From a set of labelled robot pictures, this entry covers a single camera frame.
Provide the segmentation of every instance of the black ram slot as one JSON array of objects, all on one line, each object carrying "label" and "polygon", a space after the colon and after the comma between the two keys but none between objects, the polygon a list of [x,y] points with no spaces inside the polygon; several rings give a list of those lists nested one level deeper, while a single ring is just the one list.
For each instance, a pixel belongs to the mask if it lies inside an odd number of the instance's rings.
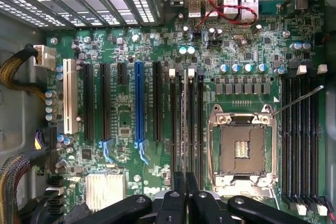
[{"label": "black ram slot", "polygon": [[197,181],[199,188],[203,190],[203,76],[197,79],[197,157],[198,171]]},{"label": "black ram slot", "polygon": [[[301,78],[301,95],[309,93],[309,78]],[[309,99],[301,101],[301,198],[309,197]]]},{"label": "black ram slot", "polygon": [[170,79],[170,113],[171,113],[171,159],[172,159],[172,174],[177,171],[176,167],[176,139],[177,139],[177,112],[176,112],[176,83],[175,78]]},{"label": "black ram slot", "polygon": [[162,140],[162,66],[153,62],[153,137]]},{"label": "black ram slot", "polygon": [[100,86],[102,106],[102,140],[111,139],[111,69],[110,65],[100,64]]},{"label": "black ram slot", "polygon": [[[292,96],[291,100],[294,101],[295,99],[300,97],[300,79],[293,78],[291,79],[292,82]],[[291,137],[292,137],[292,192],[291,196],[293,198],[300,197],[300,103],[295,103],[291,106]]]},{"label": "black ram slot", "polygon": [[84,135],[85,140],[91,141],[95,139],[93,65],[84,64],[83,74]]},{"label": "black ram slot", "polygon": [[[282,78],[282,106],[290,102],[290,79]],[[289,202],[291,191],[290,108],[282,112],[282,199]]]},{"label": "black ram slot", "polygon": [[[314,79],[311,79],[310,90],[316,88],[317,82]],[[318,94],[314,94],[310,97],[310,197],[317,198],[319,192],[319,138],[318,138],[318,129],[319,129],[319,99]]]},{"label": "black ram slot", "polygon": [[127,85],[127,65],[124,62],[117,64],[117,79],[119,85]]},{"label": "black ram slot", "polygon": [[189,172],[195,172],[195,83],[194,79],[188,81],[188,135],[189,135]]}]

